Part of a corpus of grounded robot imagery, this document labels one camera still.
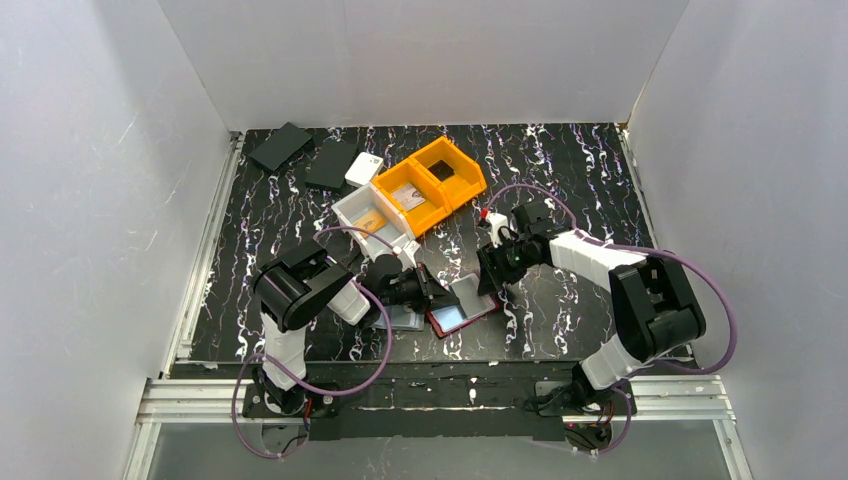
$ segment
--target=white wall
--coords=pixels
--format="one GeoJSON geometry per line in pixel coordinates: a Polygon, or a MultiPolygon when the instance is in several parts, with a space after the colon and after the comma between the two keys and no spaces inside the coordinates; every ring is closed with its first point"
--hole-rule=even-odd
{"type": "Polygon", "coordinates": [[[845,2],[692,0],[631,121],[661,245],[739,310],[722,376],[757,478],[848,468],[846,45],[845,2]]]}
{"type": "Polygon", "coordinates": [[[155,0],[2,11],[2,477],[119,478],[228,133],[155,0]]]}
{"type": "Polygon", "coordinates": [[[688,0],[160,0],[231,130],[623,122],[688,0]]]}

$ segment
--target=yellow bin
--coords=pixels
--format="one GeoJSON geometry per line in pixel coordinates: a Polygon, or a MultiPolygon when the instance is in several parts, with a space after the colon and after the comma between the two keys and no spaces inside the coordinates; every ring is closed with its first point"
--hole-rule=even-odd
{"type": "Polygon", "coordinates": [[[446,137],[440,137],[413,153],[375,178],[373,183],[406,218],[416,238],[486,190],[486,180],[480,165],[446,137]],[[439,161],[453,170],[453,175],[444,181],[429,170],[439,161]],[[406,210],[393,194],[408,184],[421,193],[424,202],[406,210]]]}

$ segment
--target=black marble table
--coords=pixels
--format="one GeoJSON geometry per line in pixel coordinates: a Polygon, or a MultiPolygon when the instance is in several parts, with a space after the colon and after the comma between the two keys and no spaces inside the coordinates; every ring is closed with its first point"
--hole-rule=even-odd
{"type": "MultiPolygon", "coordinates": [[[[475,250],[487,233],[476,228],[481,205],[501,187],[532,183],[550,189],[577,214],[580,227],[616,243],[650,245],[648,229],[612,124],[456,125],[310,129],[315,148],[269,176],[243,155],[200,309],[190,360],[235,362],[263,345],[259,305],[250,284],[257,269],[278,252],[337,225],[330,206],[342,195],[307,189],[304,178],[328,138],[357,143],[392,166],[446,135],[480,163],[488,191],[419,238],[422,260],[443,282],[477,271],[475,250]]],[[[271,131],[247,132],[244,154],[271,131]]],[[[496,210],[539,199],[512,190],[496,210]]],[[[565,222],[557,213],[555,220],[565,222]]],[[[344,258],[356,244],[344,233],[322,239],[344,258]]],[[[609,296],[571,272],[531,269],[501,295],[503,311],[491,313],[444,338],[429,328],[396,333],[393,362],[459,360],[578,360],[611,335],[609,296]]],[[[309,326],[307,360],[375,360],[385,331],[359,331],[326,311],[309,326]]]]}

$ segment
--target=white box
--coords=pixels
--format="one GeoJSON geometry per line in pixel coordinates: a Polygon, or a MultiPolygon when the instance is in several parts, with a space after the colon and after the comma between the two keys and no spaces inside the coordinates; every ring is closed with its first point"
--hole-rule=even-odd
{"type": "MultiPolygon", "coordinates": [[[[342,225],[353,225],[353,222],[371,210],[377,210],[386,218],[386,224],[376,233],[395,247],[404,248],[415,239],[412,229],[406,223],[406,218],[389,202],[389,200],[377,190],[372,183],[357,188],[353,193],[334,203],[332,206],[339,223],[342,225]]],[[[367,239],[359,232],[348,232],[362,249],[362,254],[371,260],[376,259],[391,250],[383,245],[373,236],[367,239]]]]}
{"type": "Polygon", "coordinates": [[[347,170],[345,180],[354,187],[361,187],[373,180],[380,173],[381,168],[383,168],[381,157],[362,152],[356,156],[356,160],[347,170]]]}

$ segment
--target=black box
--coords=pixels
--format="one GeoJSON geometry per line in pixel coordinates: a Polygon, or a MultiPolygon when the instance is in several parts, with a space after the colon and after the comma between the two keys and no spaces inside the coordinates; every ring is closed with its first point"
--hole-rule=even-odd
{"type": "Polygon", "coordinates": [[[345,173],[357,153],[359,147],[351,143],[325,141],[306,175],[306,186],[339,193],[345,185],[345,173]]]}
{"type": "Polygon", "coordinates": [[[263,170],[274,173],[280,165],[311,141],[312,135],[289,122],[247,156],[263,170]]]}

